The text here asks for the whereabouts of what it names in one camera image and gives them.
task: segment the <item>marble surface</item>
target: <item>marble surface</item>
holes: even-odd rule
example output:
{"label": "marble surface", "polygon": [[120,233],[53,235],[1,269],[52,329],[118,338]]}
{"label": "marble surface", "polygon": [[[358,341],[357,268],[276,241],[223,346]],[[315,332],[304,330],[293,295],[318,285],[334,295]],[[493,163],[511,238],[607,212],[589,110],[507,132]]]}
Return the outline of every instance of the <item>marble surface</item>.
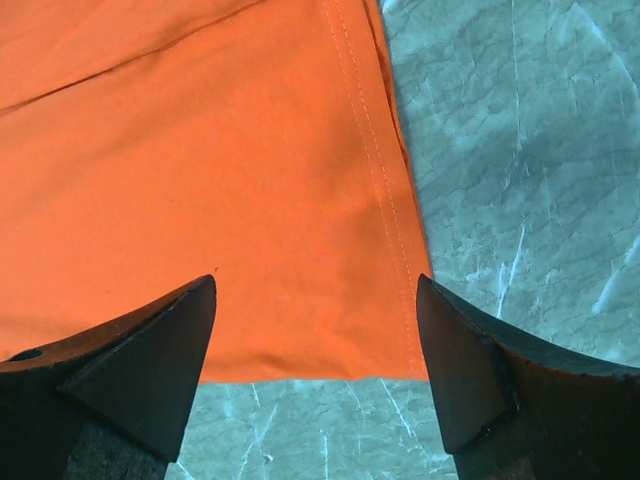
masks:
{"label": "marble surface", "polygon": [[[640,366],[640,4],[380,3],[437,279]],[[167,474],[423,478],[457,478],[429,385],[381,379],[204,385]]]}

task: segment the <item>stitching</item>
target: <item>stitching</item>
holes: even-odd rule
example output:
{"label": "stitching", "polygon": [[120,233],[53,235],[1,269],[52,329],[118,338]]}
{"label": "stitching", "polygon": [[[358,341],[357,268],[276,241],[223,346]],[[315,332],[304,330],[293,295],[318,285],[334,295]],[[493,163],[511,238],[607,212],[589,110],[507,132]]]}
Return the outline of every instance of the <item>stitching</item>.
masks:
{"label": "stitching", "polygon": [[[396,229],[396,234],[398,236],[398,242],[400,243],[400,249],[402,251],[402,257],[404,259],[405,268],[407,270],[407,275],[408,275],[408,278],[409,278],[409,285],[410,285],[411,291],[412,291],[411,296],[412,296],[412,298],[414,299],[414,302],[415,302],[415,294],[413,293],[413,281],[411,280],[411,271],[409,269],[409,262],[407,261],[406,251],[405,251],[404,244],[402,242],[402,238],[401,238],[401,235],[400,235],[400,228],[398,226],[398,217],[397,217],[397,214],[396,214],[395,205],[394,205],[393,198],[392,198],[392,195],[391,195],[391,189],[389,187],[389,181],[388,181],[388,178],[387,178],[386,168],[385,168],[384,162],[382,160],[382,153],[380,152],[380,146],[378,145],[378,140],[377,140],[375,131],[373,129],[373,124],[371,122],[371,117],[369,116],[369,110],[367,109],[367,106],[366,106],[366,103],[365,103],[365,100],[364,100],[364,93],[362,91],[362,85],[360,83],[360,75],[358,73],[358,68],[357,68],[357,65],[356,65],[355,55],[353,53],[351,40],[349,39],[349,34],[347,32],[347,28],[346,28],[346,25],[344,23],[344,18],[342,16],[342,12],[340,10],[340,5],[338,4],[337,0],[334,0],[334,3],[336,4],[336,8],[338,10],[338,16],[340,18],[340,23],[342,25],[342,31],[344,32],[344,36],[345,36],[345,38],[347,40],[347,46],[349,47],[349,54],[351,55],[351,61],[353,63],[354,72],[356,74],[356,84],[358,86],[358,91],[359,91],[359,94],[360,94],[360,103],[362,104],[362,107],[364,109],[364,112],[365,112],[365,115],[366,115],[366,118],[367,118],[367,123],[369,125],[369,130],[370,130],[371,135],[373,137],[373,141],[374,141],[374,145],[375,145],[375,148],[376,148],[378,160],[379,160],[380,166],[382,168],[382,175],[383,175],[384,183],[385,183],[385,186],[386,186],[386,189],[387,189],[387,195],[389,196],[389,203],[390,203],[390,206],[391,206],[391,211],[393,213],[393,220],[394,220],[394,225],[395,225],[395,229]],[[402,310],[403,310],[403,314],[404,314],[404,324],[405,324],[405,332],[407,334],[407,344],[408,344],[409,351],[412,351],[413,348],[412,348],[411,335],[410,335],[410,332],[409,332],[409,322],[408,322],[409,314],[408,314],[407,305],[406,305],[406,302],[405,302],[405,299],[404,299],[404,289],[402,288],[402,283],[400,281],[400,271],[398,269],[398,262],[396,261],[396,255],[395,255],[395,253],[393,251],[393,245],[391,243],[391,236],[389,235],[389,228],[388,228],[388,225],[387,225],[387,220],[386,220],[385,215],[384,215],[384,210],[383,210],[383,207],[382,207],[382,201],[381,201],[380,195],[379,195],[378,183],[375,180],[375,172],[374,172],[373,164],[372,164],[372,161],[371,161],[371,155],[370,155],[370,152],[369,152],[369,147],[367,145],[367,142],[364,139],[364,134],[363,134],[363,131],[362,131],[362,125],[360,123],[360,120],[358,118],[358,114],[356,112],[355,105],[353,103],[353,98],[351,96],[351,92],[350,92],[350,89],[349,89],[347,73],[346,73],[345,66],[344,66],[344,60],[343,60],[342,54],[340,53],[338,39],[337,39],[336,33],[335,33],[334,29],[333,29],[333,23],[331,22],[331,17],[329,16],[329,11],[327,9],[326,1],[322,0],[322,4],[324,6],[324,11],[325,11],[325,15],[327,17],[327,21],[329,22],[329,28],[331,30],[331,35],[333,37],[333,41],[334,41],[334,44],[335,44],[335,49],[336,49],[336,52],[338,54],[338,58],[340,60],[340,67],[342,68],[342,75],[344,77],[345,86],[347,87],[346,90],[347,90],[347,96],[349,97],[349,103],[351,104],[351,109],[353,111],[356,123],[358,125],[358,131],[360,133],[360,139],[362,140],[362,144],[364,146],[365,153],[366,153],[366,156],[367,156],[367,163],[369,164],[369,170],[371,172],[371,178],[373,180],[374,190],[375,190],[375,194],[376,194],[376,200],[378,201],[378,207],[379,207],[379,210],[380,210],[380,216],[382,217],[382,222],[383,222],[383,225],[384,225],[384,231],[385,231],[385,234],[386,234],[386,237],[387,237],[387,245],[389,247],[389,252],[391,254],[391,260],[393,262],[393,268],[394,268],[395,274],[396,274],[396,281],[398,282],[398,286],[399,286],[399,289],[400,289],[400,299],[401,299],[401,302],[402,302]],[[409,355],[409,368],[411,370],[413,370],[413,368],[414,368],[413,355],[411,355],[411,354]]]}

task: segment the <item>orange shirt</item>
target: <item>orange shirt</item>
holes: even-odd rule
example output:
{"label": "orange shirt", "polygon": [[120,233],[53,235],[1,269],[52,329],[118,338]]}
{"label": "orange shirt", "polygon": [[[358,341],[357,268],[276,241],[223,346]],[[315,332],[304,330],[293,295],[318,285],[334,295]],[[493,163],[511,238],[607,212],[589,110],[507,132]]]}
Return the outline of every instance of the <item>orange shirt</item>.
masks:
{"label": "orange shirt", "polygon": [[201,381],[425,379],[375,0],[0,5],[0,355],[211,273]]}

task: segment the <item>fabric seam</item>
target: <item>fabric seam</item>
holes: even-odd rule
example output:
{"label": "fabric seam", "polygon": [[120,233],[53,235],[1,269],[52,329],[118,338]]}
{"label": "fabric seam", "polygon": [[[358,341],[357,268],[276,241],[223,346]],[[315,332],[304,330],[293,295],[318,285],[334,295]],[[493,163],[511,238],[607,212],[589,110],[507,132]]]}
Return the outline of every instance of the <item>fabric seam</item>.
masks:
{"label": "fabric seam", "polygon": [[[358,86],[358,92],[359,92],[359,96],[360,96],[360,103],[361,103],[362,108],[364,110],[364,113],[365,113],[365,116],[366,116],[366,119],[367,119],[367,123],[368,123],[368,126],[369,126],[369,131],[370,131],[371,136],[373,138],[373,142],[374,142],[375,149],[376,149],[376,152],[377,152],[377,157],[378,157],[378,160],[379,160],[379,163],[380,163],[382,176],[384,178],[384,183],[385,183],[385,187],[386,187],[386,190],[387,190],[387,195],[389,197],[389,204],[390,204],[391,212],[392,212],[392,215],[393,215],[393,221],[394,221],[394,226],[395,226],[395,230],[396,230],[396,236],[398,238],[398,243],[400,244],[400,249],[402,251],[402,256],[403,256],[405,268],[406,268],[406,271],[407,271],[409,285],[410,285],[411,290],[413,291],[413,281],[411,280],[411,271],[410,271],[410,268],[409,268],[409,262],[407,261],[407,255],[406,255],[406,251],[405,251],[404,244],[403,244],[403,241],[402,241],[402,237],[401,237],[401,234],[400,234],[400,227],[398,225],[398,217],[397,217],[397,213],[396,213],[396,209],[395,209],[395,204],[393,202],[393,195],[392,195],[391,189],[389,187],[389,181],[388,181],[388,178],[387,178],[387,172],[386,172],[386,168],[384,166],[384,159],[382,158],[382,153],[380,152],[380,146],[378,144],[376,133],[374,131],[373,124],[371,122],[371,117],[369,115],[369,111],[367,109],[366,102],[364,100],[364,92],[362,91],[362,85],[360,83],[360,74],[358,73],[358,67],[357,67],[357,64],[356,64],[355,54],[353,52],[353,46],[351,44],[351,40],[349,39],[349,33],[347,31],[347,27],[346,27],[346,25],[344,23],[344,17],[342,16],[342,11],[340,9],[340,5],[338,3],[338,0],[334,0],[334,3],[336,5],[338,18],[340,19],[342,31],[344,33],[344,38],[345,38],[345,40],[347,42],[347,47],[349,49],[349,54],[351,56],[351,61],[353,63],[353,72],[355,73],[356,84]],[[347,77],[347,73],[346,73],[346,69],[345,69],[344,58],[343,58],[342,54],[340,53],[340,46],[339,46],[338,38],[337,38],[336,32],[335,32],[335,30],[333,28],[333,23],[331,21],[331,16],[329,15],[329,10],[327,8],[326,0],[323,0],[322,4],[323,4],[324,10],[325,10],[325,15],[327,17],[327,21],[329,23],[329,28],[331,30],[331,35],[333,37],[333,41],[334,41],[334,44],[335,44],[336,52],[338,54],[338,58],[339,58],[339,61],[340,61],[340,67],[342,68],[342,74],[343,74],[343,77],[344,77],[344,82],[345,82],[345,87],[346,87],[346,91],[347,91],[347,96],[349,98],[349,103],[351,105],[351,109],[353,111],[353,114],[354,114],[354,117],[355,117],[355,120],[356,120],[356,123],[357,123],[357,126],[358,126],[360,139],[361,139],[362,144],[364,146],[365,154],[367,156],[367,163],[369,164],[369,170],[371,172],[371,179],[372,179],[373,185],[374,185],[376,200],[378,201],[378,207],[379,207],[379,210],[380,210],[380,216],[382,217],[382,223],[384,225],[385,235],[387,237],[387,245],[389,247],[389,253],[391,254],[391,261],[393,263],[393,267],[394,267],[395,274],[396,274],[396,281],[398,283],[398,287],[399,287],[399,290],[400,290],[400,301],[402,302],[405,333],[406,333],[406,337],[407,337],[407,346],[408,346],[408,349],[409,349],[409,369],[410,369],[411,372],[413,372],[414,371],[413,342],[411,341],[411,332],[409,330],[409,321],[408,321],[409,312],[408,312],[407,304],[406,304],[406,300],[405,300],[404,288],[402,287],[402,281],[400,279],[400,270],[399,270],[399,266],[398,266],[398,261],[397,261],[397,258],[396,258],[396,254],[394,252],[392,241],[391,241],[391,234],[389,233],[389,226],[388,226],[388,223],[387,223],[387,219],[385,218],[384,207],[382,205],[382,200],[380,198],[380,189],[379,189],[378,182],[376,181],[376,178],[375,178],[375,172],[374,172],[373,162],[372,162],[372,159],[371,159],[371,153],[370,153],[370,150],[369,150],[369,146],[367,145],[367,141],[365,140],[365,137],[364,137],[362,124],[360,122],[358,113],[356,111],[356,107],[355,107],[355,104],[354,104],[354,101],[353,101],[353,96],[351,95],[351,91],[349,89],[348,77]],[[413,293],[411,293],[411,296],[415,300],[415,295]]]}

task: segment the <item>garment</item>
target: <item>garment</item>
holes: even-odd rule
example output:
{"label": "garment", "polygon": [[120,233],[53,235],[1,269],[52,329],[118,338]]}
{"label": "garment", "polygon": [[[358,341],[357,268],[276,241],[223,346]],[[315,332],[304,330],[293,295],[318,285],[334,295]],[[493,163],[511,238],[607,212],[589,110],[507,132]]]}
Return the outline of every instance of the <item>garment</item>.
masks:
{"label": "garment", "polygon": [[425,379],[374,0],[0,6],[0,354],[211,273],[202,382]]}

